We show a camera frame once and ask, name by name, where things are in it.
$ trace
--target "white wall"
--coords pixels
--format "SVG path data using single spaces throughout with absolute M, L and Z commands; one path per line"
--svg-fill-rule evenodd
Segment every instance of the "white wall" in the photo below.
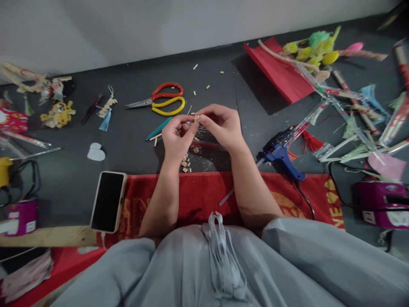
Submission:
M 379 14 L 398 2 L 2 0 L 0 61 L 66 74 Z

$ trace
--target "red folded paper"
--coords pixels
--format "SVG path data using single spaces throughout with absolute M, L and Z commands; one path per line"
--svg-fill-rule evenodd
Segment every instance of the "red folded paper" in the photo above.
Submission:
M 274 37 L 268 39 L 264 44 L 275 53 L 282 51 Z M 290 104 L 314 92 L 312 86 L 295 70 L 292 64 L 274 58 L 260 46 L 252 49 L 245 43 L 244 49 Z

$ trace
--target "blue glue gun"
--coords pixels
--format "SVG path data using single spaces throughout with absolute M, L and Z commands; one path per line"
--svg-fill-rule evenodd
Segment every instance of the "blue glue gun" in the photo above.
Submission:
M 295 134 L 295 128 L 289 127 L 287 130 L 277 134 L 271 143 L 269 149 L 263 151 L 263 157 L 269 162 L 279 160 L 286 171 L 286 175 L 293 181 L 305 180 L 305 174 L 298 171 L 290 160 L 288 147 Z

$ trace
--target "person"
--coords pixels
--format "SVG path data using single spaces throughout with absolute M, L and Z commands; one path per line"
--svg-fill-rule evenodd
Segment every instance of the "person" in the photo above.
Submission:
M 53 306 L 409 306 L 408 264 L 332 225 L 283 217 L 238 112 L 213 104 L 196 115 L 200 123 L 179 115 L 162 131 L 165 158 L 140 238 L 114 245 Z M 230 153 L 245 228 L 223 226 L 216 212 L 175 229 L 179 166 L 199 124 Z

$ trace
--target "scissors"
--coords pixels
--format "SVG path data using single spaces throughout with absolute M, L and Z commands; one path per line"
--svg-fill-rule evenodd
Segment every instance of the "scissors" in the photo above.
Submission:
M 179 93 L 175 93 L 175 94 L 171 94 L 171 93 L 159 93 L 159 91 L 161 91 L 162 89 L 164 89 L 165 87 L 176 87 L 179 89 Z M 147 107 L 147 106 L 152 106 L 152 111 L 163 115 L 163 116 L 173 116 L 176 115 L 177 113 L 179 113 L 180 111 L 183 110 L 184 108 L 184 98 L 182 97 L 183 95 L 183 88 L 180 84 L 174 83 L 174 82 L 166 82 L 163 83 L 161 85 L 159 85 L 156 90 L 153 91 L 152 93 L 152 97 L 149 99 L 145 99 L 139 102 L 134 102 L 131 104 L 127 104 L 125 107 L 127 109 L 132 109 L 132 108 L 138 108 L 138 107 Z M 163 97 L 168 97 L 168 98 L 172 98 L 168 101 L 162 102 L 162 103 L 155 103 L 154 101 L 157 98 L 163 98 Z M 159 107 L 165 107 L 167 105 L 170 105 L 171 103 L 180 100 L 182 102 L 181 106 L 179 108 L 177 108 L 176 110 L 172 111 L 172 112 L 164 112 L 159 110 Z

